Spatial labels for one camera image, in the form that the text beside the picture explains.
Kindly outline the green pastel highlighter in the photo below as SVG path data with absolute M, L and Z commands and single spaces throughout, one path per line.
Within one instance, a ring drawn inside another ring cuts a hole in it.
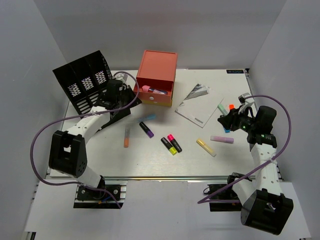
M 228 111 L 225 109 L 225 107 L 224 107 L 221 103 L 217 105 L 217 108 L 220 110 L 220 112 L 221 112 L 224 116 L 228 115 Z

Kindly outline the pink pastel highlighter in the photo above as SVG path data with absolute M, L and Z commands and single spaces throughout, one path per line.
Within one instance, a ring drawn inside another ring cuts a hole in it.
M 148 85 L 143 85 L 141 89 L 143 92 L 146 92 L 146 93 L 153 93 L 155 91 L 154 88 L 152 88 Z

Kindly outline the coral top drawer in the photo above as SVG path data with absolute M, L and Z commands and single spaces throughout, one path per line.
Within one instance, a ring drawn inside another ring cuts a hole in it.
M 135 84 L 134 93 L 139 90 L 138 98 L 142 101 L 154 101 L 158 103 L 170 103 L 172 100 L 174 82 L 168 80 L 139 79 L 139 87 Z M 143 86 L 149 86 L 153 91 L 143 90 Z

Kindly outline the black purple highlighter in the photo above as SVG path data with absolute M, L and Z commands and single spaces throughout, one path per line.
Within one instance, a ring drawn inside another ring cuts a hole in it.
M 154 136 L 154 133 L 149 129 L 149 127 L 144 122 L 140 122 L 139 126 L 142 128 L 142 130 L 147 134 L 149 138 L 152 138 Z

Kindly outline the black pink highlighter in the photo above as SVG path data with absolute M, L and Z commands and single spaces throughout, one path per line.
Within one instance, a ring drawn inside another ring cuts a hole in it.
M 167 136 L 167 139 L 172 144 L 172 146 L 177 150 L 178 153 L 182 152 L 181 146 L 179 145 L 179 143 L 177 142 L 177 140 L 175 139 L 175 137 L 172 134 L 169 134 Z

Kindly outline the black yellow highlighter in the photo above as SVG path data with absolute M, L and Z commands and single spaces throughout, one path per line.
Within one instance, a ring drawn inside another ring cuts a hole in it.
M 176 148 L 165 137 L 162 137 L 160 141 L 163 143 L 163 145 L 169 150 L 169 152 L 173 156 L 178 153 Z

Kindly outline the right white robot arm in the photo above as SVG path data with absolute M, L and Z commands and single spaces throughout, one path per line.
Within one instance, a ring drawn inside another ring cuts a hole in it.
M 294 203 L 285 197 L 273 159 L 277 140 L 271 131 L 276 115 L 276 110 L 268 106 L 261 106 L 254 117 L 250 117 L 247 110 L 241 112 L 233 108 L 228 115 L 219 117 L 218 122 L 227 130 L 247 133 L 255 166 L 254 182 L 243 174 L 232 173 L 225 187 L 226 195 L 239 199 L 240 220 L 244 226 L 277 236 L 289 219 Z

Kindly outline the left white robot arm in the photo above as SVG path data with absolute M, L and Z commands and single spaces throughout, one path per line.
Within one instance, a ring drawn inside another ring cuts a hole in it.
M 67 130 L 53 134 L 49 167 L 89 186 L 88 193 L 94 199 L 103 198 L 106 193 L 103 177 L 88 166 L 86 144 L 98 131 L 130 115 L 131 108 L 140 103 L 125 81 L 109 80 L 88 116 Z

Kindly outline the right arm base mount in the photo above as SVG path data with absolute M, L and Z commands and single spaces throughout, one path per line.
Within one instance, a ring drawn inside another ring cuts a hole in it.
M 204 195 L 210 195 L 215 191 L 225 187 L 227 184 L 234 182 L 240 177 L 244 176 L 241 173 L 233 172 L 227 178 L 226 184 L 209 184 L 207 188 L 203 190 Z M 209 203 L 210 212 L 246 212 L 249 214 L 248 209 L 243 209 L 243 206 L 240 202 L 236 203 L 235 201 L 240 201 L 237 193 L 233 190 L 232 187 L 225 189 L 215 196 L 210 197 L 210 200 L 214 200 L 214 202 Z

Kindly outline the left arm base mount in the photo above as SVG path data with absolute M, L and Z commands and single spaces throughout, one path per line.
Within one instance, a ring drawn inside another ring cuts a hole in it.
M 110 192 L 122 207 L 126 198 L 127 184 L 125 182 L 105 183 L 105 189 Z M 106 192 L 79 186 L 75 193 L 74 209 L 119 209 L 114 199 Z

